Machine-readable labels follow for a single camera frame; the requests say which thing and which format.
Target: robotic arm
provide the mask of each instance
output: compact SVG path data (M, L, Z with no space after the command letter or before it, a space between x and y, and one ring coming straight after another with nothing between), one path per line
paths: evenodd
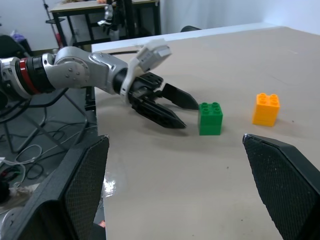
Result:
M171 54L164 43L146 44L129 64L110 54L72 46L57 55L0 59L0 110L9 102L26 101L37 94L91 86L121 95L136 112L165 128L185 128L173 111L155 102L163 97L181 108L198 109L190 94L168 83L159 90L163 79L149 72Z

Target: floor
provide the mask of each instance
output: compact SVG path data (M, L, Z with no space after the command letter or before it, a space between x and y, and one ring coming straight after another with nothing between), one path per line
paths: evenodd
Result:
M50 102L58 92L54 92L51 94L43 94L36 96L34 99L32 99L31 104L44 104L47 102ZM85 110L85 90L84 89L69 89L66 93L82 110ZM30 108L25 112L27 115L32 117L36 122L40 122L43 118L44 110L43 108ZM84 117L81 115L79 111L76 110L76 108L71 105L71 103L63 96L57 103L55 103L53 106L50 106L47 108L48 113L48 123L45 125L44 129L46 129L48 132L52 132L51 134L54 134L54 131L59 129L60 127L64 126L65 123L82 123L84 121ZM86 112L88 116L88 120L91 123L89 125L88 130L86 130L85 135L83 136L83 139L89 136L97 136L97 128L95 127L96 121L96 115L93 111L87 111ZM52 121L61 121L65 123L57 123ZM23 117L18 117L8 124L9 132L10 134L14 134L12 136L12 143L15 147L18 147L25 138L18 137L19 136L27 136L30 134L30 132L33 131L34 127L28 123ZM75 124L75 125L68 125L63 127L60 131L56 134L55 138L58 139L60 142L66 140L67 138L71 137L78 131L80 131L82 127L82 124ZM6 157L7 160L14 160L17 156L17 154L11 153L8 144L5 140L4 134L4 127L3 125L0 125L0 156ZM75 137L70 139L70 141L64 143L63 145L66 147L70 147L74 143ZM54 147L56 144L50 141L47 137L44 135L36 136L32 142L29 145L40 145L43 149L43 152ZM50 173L52 173L60 164L62 161L65 152L60 153L62 150L59 147L56 147L52 151L48 152L45 156L53 155L52 157L48 157L44 159L43 161L40 161L40 164L43 166L44 171L37 179L32 179L36 177L40 173L40 167L34 167L30 172L28 173L27 177L31 178L28 179L27 177L23 181L23 186L28 186L36 183L41 183ZM26 161L31 159L32 157L35 157L39 154L39 148L38 147L31 147L30 149L26 150L21 156L18 158L18 161ZM0 167L0 172L2 172L5 168L7 168L7 165L2 165ZM14 179L10 184L13 185L15 182L20 181L21 176L18 176L16 179ZM104 220L104 209L103 209L103 203L100 201L99 207L96 213L96 217L94 222L99 224L101 221Z

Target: metal frame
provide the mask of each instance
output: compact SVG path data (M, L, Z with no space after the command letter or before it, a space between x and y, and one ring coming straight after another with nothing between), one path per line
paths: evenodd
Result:
M80 131L80 133L78 134L77 138L74 140L73 145L79 143L81 137L83 136L83 134L85 133L86 127L88 126L88 118L86 113L67 95L67 94L63 94L63 96L84 116L84 122L83 122L83 127ZM57 102L57 100L59 100L62 97L62 95L60 97L54 98L51 102L45 104L48 106L53 105L54 103ZM32 131L32 133L27 137L27 139L17 148L14 149L13 143L11 141L10 138L10 132L9 132L9 128L8 128L8 124L4 123L4 134L5 134L5 138L6 141L8 143L8 146L10 148L10 151L13 154L16 153L20 153L23 149L26 148L26 146L34 139L35 136L38 135L39 132L42 132L45 136L47 136L53 143L55 143L58 147L60 147L63 150L68 150L65 146L63 146L58 140L56 140L52 135L50 135L45 129L44 126L47 124L47 107L44 107L44 115L42 118L42 121L40 123L37 123L36 121L34 121L30 116L28 116L27 114L23 114L22 115L29 123L31 123L32 125L35 126L35 129Z
M132 39L132 38L140 37L139 35L135 35L135 33L134 33L135 19L134 19L133 12L130 11L130 9L137 11L138 27L140 29L143 27L142 18L141 18L141 9L152 8L153 22L154 22L154 33L155 33L155 35L161 35L160 3L159 2L157 4L156 4L156 2L142 2L142 3L136 3L136 4L133 3L132 4L131 0L123 0L123 4L124 4L124 10L126 11L126 14L125 14L126 22L129 24L127 24L127 36L121 37L120 39ZM95 23L91 23L90 18L89 18L89 14L104 13L104 12L105 12L104 7L52 12L53 18L56 23L56 28L60 34L62 45L64 47L68 46L66 36L65 36L64 31L62 29L62 26L59 22L59 17L67 17L69 28L70 28L70 31L72 34L72 43L70 44L72 46L78 47L78 46L82 46L82 45L110 42L110 38L102 38L102 39L95 39L94 38L92 28L98 27L98 25ZM75 30L73 28L73 24L70 19L70 16L76 16L76 15L85 15L85 21L86 21L86 25L89 30L90 40L77 41L77 36L75 34Z

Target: red ring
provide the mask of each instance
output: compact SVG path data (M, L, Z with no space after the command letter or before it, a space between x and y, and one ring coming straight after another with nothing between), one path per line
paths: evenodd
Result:
M22 75L26 85L29 87L29 89L34 94L39 94L40 92L32 84L32 81L31 81L31 79L29 77L28 70L27 70L27 59L26 58L23 58L23 59L20 60L19 67L20 67L21 75Z

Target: beige table surface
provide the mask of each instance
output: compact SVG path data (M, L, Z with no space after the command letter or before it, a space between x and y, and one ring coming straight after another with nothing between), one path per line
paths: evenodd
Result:
M132 0L133 4L142 3L155 3L157 0ZM79 2L69 2L69 3L59 3L49 11L52 13L63 12L63 11L76 11L85 9L97 9L104 8L106 4L97 3L96 1L79 1Z
M99 134L110 136L104 199L108 240L280 240L251 173L244 133L296 146L320 168L320 36L275 28L172 41L153 72L219 102L220 136L199 136L196 111L165 129L97 90ZM119 58L129 60L132 55ZM274 127L251 124L256 94L278 94Z

